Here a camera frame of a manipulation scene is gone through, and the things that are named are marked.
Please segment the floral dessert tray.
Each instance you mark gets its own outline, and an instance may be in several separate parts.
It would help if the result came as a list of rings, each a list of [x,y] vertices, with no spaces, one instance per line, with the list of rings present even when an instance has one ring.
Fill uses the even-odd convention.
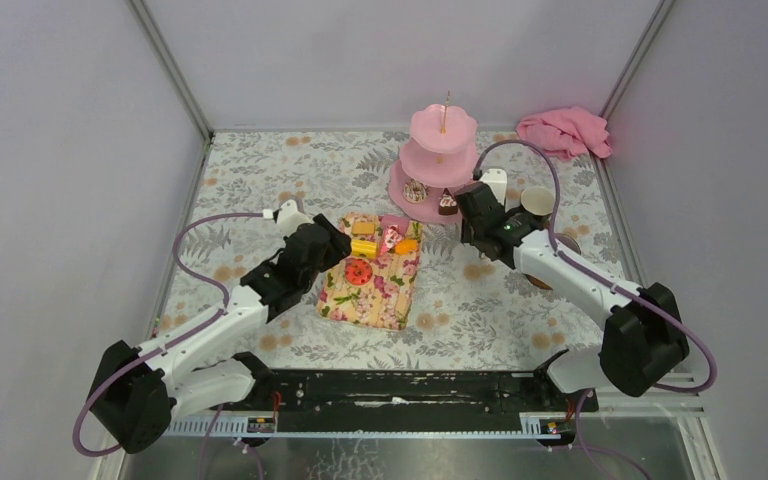
[[[350,239],[373,241],[378,245],[384,232],[382,215],[350,212],[340,218],[338,227]],[[372,221],[376,232],[371,236],[355,236],[352,224]],[[338,322],[348,322],[372,328],[400,331],[405,328],[413,303],[415,281],[419,271],[423,226],[410,220],[405,238],[417,239],[419,250],[408,255],[396,255],[393,250],[375,259],[353,257],[351,254],[325,274],[316,305],[320,316]],[[372,265],[372,280],[363,286],[350,285],[344,276],[349,258],[364,259]]]

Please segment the red donut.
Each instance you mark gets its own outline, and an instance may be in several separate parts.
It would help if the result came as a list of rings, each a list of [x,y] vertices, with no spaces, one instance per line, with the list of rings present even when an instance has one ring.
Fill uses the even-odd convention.
[[[363,286],[372,280],[372,265],[364,259],[349,258],[344,268],[346,281],[353,286]]]

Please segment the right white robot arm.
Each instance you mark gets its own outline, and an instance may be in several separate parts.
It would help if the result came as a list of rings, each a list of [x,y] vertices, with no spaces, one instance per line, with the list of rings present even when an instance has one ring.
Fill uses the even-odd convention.
[[[639,397],[688,356],[668,288],[658,283],[643,288],[599,271],[528,211],[506,209],[482,182],[462,188],[455,200],[463,216],[462,242],[547,284],[602,332],[600,345],[569,349],[543,364],[546,377],[533,386],[543,410],[557,412],[574,392],[589,388],[613,386]]]

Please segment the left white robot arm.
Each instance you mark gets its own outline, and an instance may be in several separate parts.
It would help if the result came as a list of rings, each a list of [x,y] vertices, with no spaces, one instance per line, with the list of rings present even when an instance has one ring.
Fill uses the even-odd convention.
[[[226,403],[248,411],[267,404],[268,369],[253,355],[205,361],[297,305],[319,274],[349,257],[351,240],[322,214],[264,215],[281,229],[284,246],[223,289],[220,302],[166,334],[105,350],[73,426],[79,453],[139,453],[179,417]]]

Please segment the black mug white inside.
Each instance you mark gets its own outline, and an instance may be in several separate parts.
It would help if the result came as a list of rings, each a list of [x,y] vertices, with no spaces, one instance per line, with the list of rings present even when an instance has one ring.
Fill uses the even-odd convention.
[[[528,187],[520,194],[520,205],[538,221],[546,222],[555,209],[555,195],[552,190],[545,187]]]

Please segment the chocolate drizzle donut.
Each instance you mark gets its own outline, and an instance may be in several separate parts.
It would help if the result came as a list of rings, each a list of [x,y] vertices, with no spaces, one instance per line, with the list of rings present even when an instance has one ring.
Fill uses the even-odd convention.
[[[416,179],[409,179],[403,185],[402,196],[411,204],[423,203],[428,197],[428,187]]]

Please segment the chocolate cake piece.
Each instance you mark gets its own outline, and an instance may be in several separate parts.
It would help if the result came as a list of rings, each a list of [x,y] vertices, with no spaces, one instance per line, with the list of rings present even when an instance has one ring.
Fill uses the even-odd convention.
[[[448,189],[444,189],[438,201],[438,214],[440,216],[452,216],[458,211],[459,207],[454,196]]]

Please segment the brown wooden saucer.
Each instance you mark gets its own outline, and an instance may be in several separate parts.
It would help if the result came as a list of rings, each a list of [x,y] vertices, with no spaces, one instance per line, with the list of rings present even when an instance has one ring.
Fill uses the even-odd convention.
[[[546,284],[545,282],[543,282],[542,280],[538,279],[537,277],[534,277],[532,275],[526,274],[525,278],[526,278],[526,280],[529,283],[531,283],[532,285],[534,285],[538,289],[541,289],[541,290],[552,290],[552,287],[550,285]]]

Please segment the purple mug black handle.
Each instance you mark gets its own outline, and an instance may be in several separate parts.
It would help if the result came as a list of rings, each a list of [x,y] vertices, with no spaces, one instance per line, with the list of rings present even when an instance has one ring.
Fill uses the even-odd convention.
[[[573,237],[563,233],[555,233],[554,239],[555,239],[555,250],[557,252],[562,252],[567,255],[581,254],[581,248]]]

